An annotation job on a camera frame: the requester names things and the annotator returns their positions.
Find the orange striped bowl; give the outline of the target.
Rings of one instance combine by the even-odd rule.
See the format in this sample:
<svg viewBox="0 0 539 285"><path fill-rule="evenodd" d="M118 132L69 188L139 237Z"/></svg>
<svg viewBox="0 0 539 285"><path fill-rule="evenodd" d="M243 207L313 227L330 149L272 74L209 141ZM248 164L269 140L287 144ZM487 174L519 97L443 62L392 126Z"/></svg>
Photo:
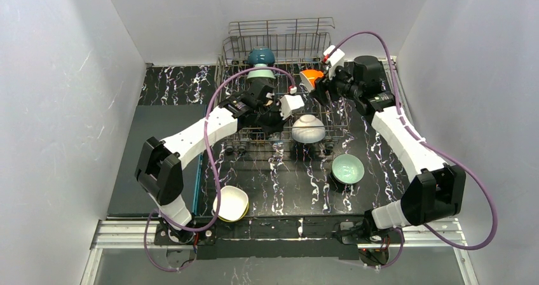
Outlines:
<svg viewBox="0 0 539 285"><path fill-rule="evenodd" d="M299 72L299 76L307 93L325 90L325 75L322 71L316 69L305 69Z"/></svg>

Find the green celadon bowl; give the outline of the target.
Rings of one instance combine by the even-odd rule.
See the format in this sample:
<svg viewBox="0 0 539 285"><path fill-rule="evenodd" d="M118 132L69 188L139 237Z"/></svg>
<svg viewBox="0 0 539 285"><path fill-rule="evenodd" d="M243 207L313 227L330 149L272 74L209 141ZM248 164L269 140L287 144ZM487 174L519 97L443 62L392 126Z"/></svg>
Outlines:
<svg viewBox="0 0 539 285"><path fill-rule="evenodd" d="M247 79L252 78L266 78L266 79L275 79L273 71L270 69L270 66L267 64L255 64L252 67L254 70L249 71L247 74Z"/></svg>

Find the white ribbed bowl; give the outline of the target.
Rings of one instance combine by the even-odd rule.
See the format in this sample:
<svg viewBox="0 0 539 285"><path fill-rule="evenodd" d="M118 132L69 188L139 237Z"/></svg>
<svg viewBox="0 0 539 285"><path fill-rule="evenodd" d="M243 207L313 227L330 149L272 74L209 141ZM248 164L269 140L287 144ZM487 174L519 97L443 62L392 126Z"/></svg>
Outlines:
<svg viewBox="0 0 539 285"><path fill-rule="evenodd" d="M291 136L299 143L317 143L325 137L325 126L314 115L302 115L292 125Z"/></svg>

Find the tan interior dark bowl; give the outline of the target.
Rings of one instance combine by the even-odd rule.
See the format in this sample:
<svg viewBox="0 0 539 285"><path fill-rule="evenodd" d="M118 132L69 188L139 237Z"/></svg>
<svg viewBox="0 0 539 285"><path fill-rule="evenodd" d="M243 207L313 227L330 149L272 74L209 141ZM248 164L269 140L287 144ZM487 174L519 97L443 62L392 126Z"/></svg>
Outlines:
<svg viewBox="0 0 539 285"><path fill-rule="evenodd" d="M268 47L257 46L250 51L246 63L250 66L257 64L273 66L275 64L275 54Z"/></svg>

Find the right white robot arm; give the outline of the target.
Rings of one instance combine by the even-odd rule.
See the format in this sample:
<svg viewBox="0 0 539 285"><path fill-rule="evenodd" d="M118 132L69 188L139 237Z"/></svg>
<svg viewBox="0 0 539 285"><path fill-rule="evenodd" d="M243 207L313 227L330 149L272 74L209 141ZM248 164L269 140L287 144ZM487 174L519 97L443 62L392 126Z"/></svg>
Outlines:
<svg viewBox="0 0 539 285"><path fill-rule="evenodd" d="M415 129L397 106L396 95L383 90L383 74L383 65L376 57L359 56L352 73L334 66L315 71L312 77L303 76L305 87L321 105L341 98L353 101L356 110L391 147L410 180L400 200L365 212L362 228L369 234L457 215L466 181L462 167L449 165L412 135Z"/></svg>

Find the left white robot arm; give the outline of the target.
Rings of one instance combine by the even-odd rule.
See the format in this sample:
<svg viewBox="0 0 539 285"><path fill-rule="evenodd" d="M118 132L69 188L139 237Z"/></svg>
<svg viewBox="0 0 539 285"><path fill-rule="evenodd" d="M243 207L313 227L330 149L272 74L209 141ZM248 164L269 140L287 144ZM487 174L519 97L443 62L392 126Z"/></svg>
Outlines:
<svg viewBox="0 0 539 285"><path fill-rule="evenodd" d="M298 94L277 99L271 86L255 82L247 91L236 92L183 131L159 140L147 139L135 169L135 178L174 229L196 232L193 215L182 197L183 170L216 142L245 127L267 133L280 132L289 118L304 107Z"/></svg>

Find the pale green shallow bowl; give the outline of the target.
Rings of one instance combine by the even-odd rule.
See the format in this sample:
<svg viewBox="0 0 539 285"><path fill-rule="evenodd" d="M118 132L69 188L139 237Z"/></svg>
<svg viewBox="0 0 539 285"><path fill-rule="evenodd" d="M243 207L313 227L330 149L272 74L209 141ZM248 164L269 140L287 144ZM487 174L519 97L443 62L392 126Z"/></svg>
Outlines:
<svg viewBox="0 0 539 285"><path fill-rule="evenodd" d="M345 153L333 159L331 174L337 182L353 185L363 179L365 167L358 157Z"/></svg>

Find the white square bowl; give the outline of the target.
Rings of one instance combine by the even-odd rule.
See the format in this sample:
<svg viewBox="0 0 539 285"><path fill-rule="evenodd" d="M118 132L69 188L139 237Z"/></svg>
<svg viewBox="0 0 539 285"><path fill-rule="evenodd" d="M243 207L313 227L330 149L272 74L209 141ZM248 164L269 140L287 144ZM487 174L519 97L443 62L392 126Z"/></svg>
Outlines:
<svg viewBox="0 0 539 285"><path fill-rule="evenodd" d="M218 215L227 219L235 219L241 216L249 206L249 196L235 186L221 188L221 204Z"/></svg>

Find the yellow rimmed bowl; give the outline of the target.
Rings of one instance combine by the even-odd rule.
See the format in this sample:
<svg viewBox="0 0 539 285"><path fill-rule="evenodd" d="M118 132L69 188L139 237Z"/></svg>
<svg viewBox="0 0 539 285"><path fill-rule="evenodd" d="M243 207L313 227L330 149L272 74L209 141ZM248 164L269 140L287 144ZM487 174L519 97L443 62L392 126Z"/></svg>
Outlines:
<svg viewBox="0 0 539 285"><path fill-rule="evenodd" d="M235 222L240 221L241 219L243 219L243 218L247 215L248 211L249 211L249 207L247 207L247 208L244 210L244 212L242 213L241 216L238 216L238 217L235 218L235 219L227 219L227 218L223 218L223 217L220 216L220 215L218 215L218 218L219 218L219 220L221 220L221 221L223 221L223 222L226 222L226 223L235 223Z"/></svg>

